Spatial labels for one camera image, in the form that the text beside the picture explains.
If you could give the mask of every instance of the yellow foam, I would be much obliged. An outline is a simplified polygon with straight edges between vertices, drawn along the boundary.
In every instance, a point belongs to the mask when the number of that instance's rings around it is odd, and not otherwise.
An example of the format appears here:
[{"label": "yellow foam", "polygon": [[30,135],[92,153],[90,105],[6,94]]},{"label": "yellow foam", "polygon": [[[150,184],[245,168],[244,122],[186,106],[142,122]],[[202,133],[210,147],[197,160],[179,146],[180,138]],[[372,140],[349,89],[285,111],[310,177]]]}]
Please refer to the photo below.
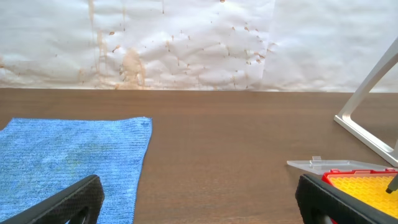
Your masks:
[{"label": "yellow foam", "polygon": [[331,183],[354,198],[398,218],[398,191],[386,193],[394,177],[332,177]]}]

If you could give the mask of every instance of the wooden table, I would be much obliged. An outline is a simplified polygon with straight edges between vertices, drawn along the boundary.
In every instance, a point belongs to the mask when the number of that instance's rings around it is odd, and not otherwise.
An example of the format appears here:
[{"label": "wooden table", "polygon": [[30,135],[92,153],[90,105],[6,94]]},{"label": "wooden table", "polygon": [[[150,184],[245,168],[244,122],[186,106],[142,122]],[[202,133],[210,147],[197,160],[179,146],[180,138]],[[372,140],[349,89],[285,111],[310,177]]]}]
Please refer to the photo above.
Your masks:
[{"label": "wooden table", "polygon": [[[134,223],[302,223],[303,171],[286,160],[352,159],[388,166],[333,121],[351,94],[0,89],[12,117],[153,118]],[[353,118],[391,146],[398,95],[371,94]]]}]

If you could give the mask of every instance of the transparent lid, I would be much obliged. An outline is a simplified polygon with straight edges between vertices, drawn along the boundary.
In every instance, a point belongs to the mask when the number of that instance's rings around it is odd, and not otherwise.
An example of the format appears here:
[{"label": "transparent lid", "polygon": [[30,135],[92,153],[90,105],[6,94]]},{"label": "transparent lid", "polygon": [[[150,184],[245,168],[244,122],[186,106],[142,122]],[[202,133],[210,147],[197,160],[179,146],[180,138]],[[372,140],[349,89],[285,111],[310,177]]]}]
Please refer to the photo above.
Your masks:
[{"label": "transparent lid", "polygon": [[384,171],[387,168],[391,168],[358,161],[322,160],[320,156],[313,156],[312,160],[310,161],[287,161],[287,163],[290,166],[318,175],[323,175],[326,172],[330,172],[331,169],[339,169],[340,171],[351,171],[358,169]]}]

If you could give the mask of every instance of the metal leg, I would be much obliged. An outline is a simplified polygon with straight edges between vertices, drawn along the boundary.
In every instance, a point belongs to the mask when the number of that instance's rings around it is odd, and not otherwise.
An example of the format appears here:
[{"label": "metal leg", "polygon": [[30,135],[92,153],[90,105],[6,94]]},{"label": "metal leg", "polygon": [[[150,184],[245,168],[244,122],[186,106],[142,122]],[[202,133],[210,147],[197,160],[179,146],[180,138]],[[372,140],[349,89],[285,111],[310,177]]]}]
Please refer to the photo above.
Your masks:
[{"label": "metal leg", "polygon": [[335,121],[347,129],[351,134],[378,153],[391,165],[398,167],[398,141],[395,150],[386,143],[369,133],[351,119],[351,114],[362,102],[364,97],[375,84],[398,62],[398,38],[392,43],[380,61],[374,66],[365,81],[355,91],[354,95],[344,105],[343,109],[335,116]]}]

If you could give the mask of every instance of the microfiber cloth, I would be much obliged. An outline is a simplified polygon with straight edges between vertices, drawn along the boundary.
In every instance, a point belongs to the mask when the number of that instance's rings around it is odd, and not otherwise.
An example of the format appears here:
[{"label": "microfiber cloth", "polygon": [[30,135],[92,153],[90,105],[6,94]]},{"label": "microfiber cloth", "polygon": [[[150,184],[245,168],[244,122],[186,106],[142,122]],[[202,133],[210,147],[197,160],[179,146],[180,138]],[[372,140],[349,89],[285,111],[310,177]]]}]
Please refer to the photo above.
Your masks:
[{"label": "microfiber cloth", "polygon": [[151,134],[150,118],[12,119],[0,131],[0,222],[96,174],[105,194],[98,223],[131,224]]}]

